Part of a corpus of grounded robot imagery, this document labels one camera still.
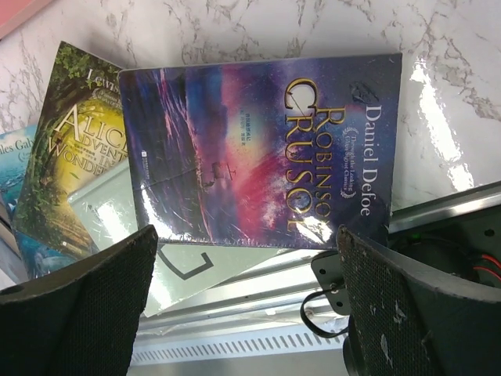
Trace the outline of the green yellow Alice book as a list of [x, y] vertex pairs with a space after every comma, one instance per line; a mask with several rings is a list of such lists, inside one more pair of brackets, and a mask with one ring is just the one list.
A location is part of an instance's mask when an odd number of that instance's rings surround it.
[[67, 198], [128, 156], [119, 70], [60, 43], [15, 210], [17, 230], [76, 259], [97, 247]]

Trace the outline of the blue ocean book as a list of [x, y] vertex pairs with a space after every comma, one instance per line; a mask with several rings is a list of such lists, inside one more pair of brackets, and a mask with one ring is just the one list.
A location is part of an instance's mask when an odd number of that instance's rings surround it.
[[[1, 199], [10, 223], [13, 223], [36, 130], [36, 125], [30, 125], [1, 134]], [[16, 229], [12, 232], [31, 279], [76, 262], [75, 258], [49, 248]]]

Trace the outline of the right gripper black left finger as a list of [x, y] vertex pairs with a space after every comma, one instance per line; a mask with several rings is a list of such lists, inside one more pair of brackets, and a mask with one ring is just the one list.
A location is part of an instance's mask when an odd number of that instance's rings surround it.
[[1, 292], [3, 375], [125, 375], [157, 253], [148, 225]]

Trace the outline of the pale grey booklet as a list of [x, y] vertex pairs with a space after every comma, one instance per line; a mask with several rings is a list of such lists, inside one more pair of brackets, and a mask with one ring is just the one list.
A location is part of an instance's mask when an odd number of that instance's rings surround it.
[[[138, 230], [127, 161], [72, 193], [67, 202], [100, 251]], [[186, 306], [207, 289], [294, 251], [160, 241], [144, 315]]]

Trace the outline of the pink three-tier shelf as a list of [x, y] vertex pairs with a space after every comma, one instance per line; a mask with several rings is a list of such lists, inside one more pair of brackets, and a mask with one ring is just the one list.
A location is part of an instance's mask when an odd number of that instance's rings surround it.
[[1, 0], [0, 38], [4, 38], [50, 4], [52, 0]]

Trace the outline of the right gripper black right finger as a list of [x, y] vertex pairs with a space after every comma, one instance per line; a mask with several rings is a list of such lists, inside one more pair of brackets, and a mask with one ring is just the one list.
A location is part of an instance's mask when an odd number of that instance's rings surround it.
[[498, 375], [500, 290], [442, 272], [341, 226], [350, 375]]

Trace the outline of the purple Robinson Crusoe book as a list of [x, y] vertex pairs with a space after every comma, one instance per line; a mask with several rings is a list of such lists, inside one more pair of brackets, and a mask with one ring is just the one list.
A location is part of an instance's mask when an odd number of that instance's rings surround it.
[[399, 53], [123, 70], [137, 221], [165, 243], [384, 242]]

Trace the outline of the aluminium front rail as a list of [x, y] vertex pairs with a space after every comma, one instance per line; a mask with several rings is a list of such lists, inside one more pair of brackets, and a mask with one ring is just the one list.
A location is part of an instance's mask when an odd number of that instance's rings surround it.
[[[491, 183], [392, 213], [388, 241], [415, 235], [448, 239], [495, 256], [500, 184]], [[299, 306], [320, 286], [317, 250], [287, 251], [215, 287], [139, 321], [137, 339], [183, 341], [300, 323]]]

